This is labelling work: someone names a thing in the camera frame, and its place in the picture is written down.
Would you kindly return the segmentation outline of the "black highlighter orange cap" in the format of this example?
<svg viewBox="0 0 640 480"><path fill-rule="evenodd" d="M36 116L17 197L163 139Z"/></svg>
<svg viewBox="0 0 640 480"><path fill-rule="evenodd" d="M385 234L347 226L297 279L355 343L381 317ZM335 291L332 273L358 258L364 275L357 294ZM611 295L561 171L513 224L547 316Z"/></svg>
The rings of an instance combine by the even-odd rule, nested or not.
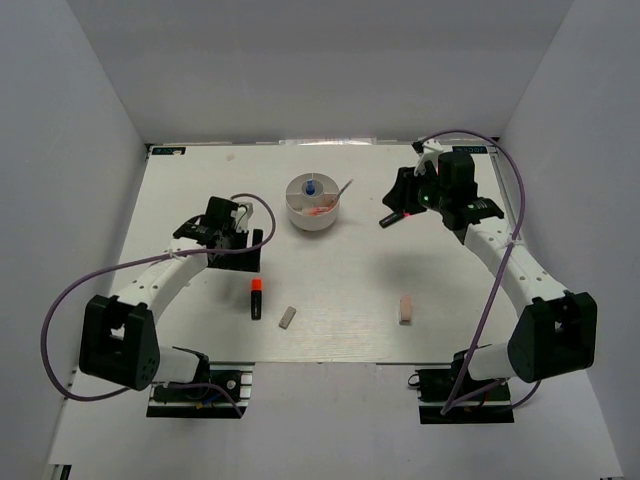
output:
<svg viewBox="0 0 640 480"><path fill-rule="evenodd" d="M263 281L261 278L251 280L251 319L260 320L262 317Z"/></svg>

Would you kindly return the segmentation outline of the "slim orange-red highlighter pen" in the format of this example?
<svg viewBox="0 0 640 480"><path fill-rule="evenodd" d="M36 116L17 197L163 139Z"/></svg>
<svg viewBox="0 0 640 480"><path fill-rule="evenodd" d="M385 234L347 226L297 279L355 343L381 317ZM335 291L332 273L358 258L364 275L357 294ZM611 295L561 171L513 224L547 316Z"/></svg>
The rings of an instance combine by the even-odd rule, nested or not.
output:
<svg viewBox="0 0 640 480"><path fill-rule="evenodd" d="M324 215L332 210L331 206L314 206L302 210L304 216Z"/></svg>

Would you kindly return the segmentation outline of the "black highlighter pink cap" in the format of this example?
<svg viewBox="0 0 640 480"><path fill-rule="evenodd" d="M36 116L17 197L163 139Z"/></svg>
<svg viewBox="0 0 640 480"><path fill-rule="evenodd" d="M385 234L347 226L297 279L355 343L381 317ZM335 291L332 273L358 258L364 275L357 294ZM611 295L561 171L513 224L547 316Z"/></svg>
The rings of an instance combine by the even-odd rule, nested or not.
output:
<svg viewBox="0 0 640 480"><path fill-rule="evenodd" d="M408 218L409 216L410 214L406 212L392 212L379 221L379 226L383 229L386 229Z"/></svg>

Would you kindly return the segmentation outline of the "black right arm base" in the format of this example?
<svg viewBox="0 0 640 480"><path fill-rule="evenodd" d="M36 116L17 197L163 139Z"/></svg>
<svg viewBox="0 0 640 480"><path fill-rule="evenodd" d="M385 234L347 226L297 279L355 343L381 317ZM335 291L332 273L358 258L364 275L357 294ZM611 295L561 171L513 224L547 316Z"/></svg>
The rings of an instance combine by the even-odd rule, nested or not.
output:
<svg viewBox="0 0 640 480"><path fill-rule="evenodd" d="M447 368L424 368L412 373L409 389L417 393L419 421L421 425L490 425L512 424L511 394L506 383L489 390L491 381L465 380L455 399L464 400L442 414L449 393L455 382Z"/></svg>

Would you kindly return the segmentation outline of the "clear grey pen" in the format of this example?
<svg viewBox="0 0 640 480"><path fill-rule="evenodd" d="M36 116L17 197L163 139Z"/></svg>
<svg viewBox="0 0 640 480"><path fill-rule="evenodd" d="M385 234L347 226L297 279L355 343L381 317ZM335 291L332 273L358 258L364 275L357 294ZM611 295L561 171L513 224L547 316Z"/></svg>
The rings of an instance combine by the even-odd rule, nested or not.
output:
<svg viewBox="0 0 640 480"><path fill-rule="evenodd" d="M346 182L346 184L340 188L340 190L336 193L336 195L332 198L330 205L333 206L335 204L337 204L341 198L341 196L344 194L344 192L352 185L354 179L350 179L349 181Z"/></svg>

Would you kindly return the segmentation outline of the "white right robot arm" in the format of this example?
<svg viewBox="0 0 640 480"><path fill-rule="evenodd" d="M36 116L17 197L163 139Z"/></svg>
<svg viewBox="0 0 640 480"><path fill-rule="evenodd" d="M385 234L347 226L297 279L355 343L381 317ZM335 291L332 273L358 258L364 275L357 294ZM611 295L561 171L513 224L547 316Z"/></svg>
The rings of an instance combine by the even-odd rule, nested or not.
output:
<svg viewBox="0 0 640 480"><path fill-rule="evenodd" d="M586 293L572 293L512 239L504 212L478 194L475 163L453 151L415 167L401 167L383 198L395 213L440 214L445 228L494 275L518 321L510 339L479 347L471 361L453 371L451 384L472 399L488 380L517 377L526 383L590 368L595 359L597 304Z"/></svg>

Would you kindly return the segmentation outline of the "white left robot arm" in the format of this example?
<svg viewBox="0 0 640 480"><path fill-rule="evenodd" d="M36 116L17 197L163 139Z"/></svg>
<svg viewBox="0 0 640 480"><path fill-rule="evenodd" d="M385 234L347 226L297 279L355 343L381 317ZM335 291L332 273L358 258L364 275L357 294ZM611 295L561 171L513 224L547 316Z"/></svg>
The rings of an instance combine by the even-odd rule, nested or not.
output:
<svg viewBox="0 0 640 480"><path fill-rule="evenodd" d="M199 399L211 387L207 355L163 347L156 331L177 295L205 269L258 272L266 234L250 229L253 206L238 199L210 198L204 213L178 227L160 258L143 273L86 305L79 368L93 377L141 391L151 384L177 384Z"/></svg>

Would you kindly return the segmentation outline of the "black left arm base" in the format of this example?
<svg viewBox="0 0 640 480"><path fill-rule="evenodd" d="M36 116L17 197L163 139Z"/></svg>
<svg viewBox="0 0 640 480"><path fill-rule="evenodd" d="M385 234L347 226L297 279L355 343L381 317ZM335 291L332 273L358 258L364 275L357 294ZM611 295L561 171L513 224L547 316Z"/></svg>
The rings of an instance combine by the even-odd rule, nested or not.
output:
<svg viewBox="0 0 640 480"><path fill-rule="evenodd" d="M249 405L253 384L253 364L211 363L209 373L199 383L215 388L172 389L153 385L146 416L169 419L235 419Z"/></svg>

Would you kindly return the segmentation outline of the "small blue-capped clear bottle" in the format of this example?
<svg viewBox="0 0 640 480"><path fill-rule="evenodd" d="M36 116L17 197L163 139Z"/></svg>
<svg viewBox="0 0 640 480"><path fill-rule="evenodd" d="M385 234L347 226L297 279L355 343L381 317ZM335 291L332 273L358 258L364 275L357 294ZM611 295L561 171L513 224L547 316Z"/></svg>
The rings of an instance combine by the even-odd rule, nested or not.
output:
<svg viewBox="0 0 640 480"><path fill-rule="evenodd" d="M304 186L304 194L313 197L316 195L317 187L314 179L309 179L306 181Z"/></svg>

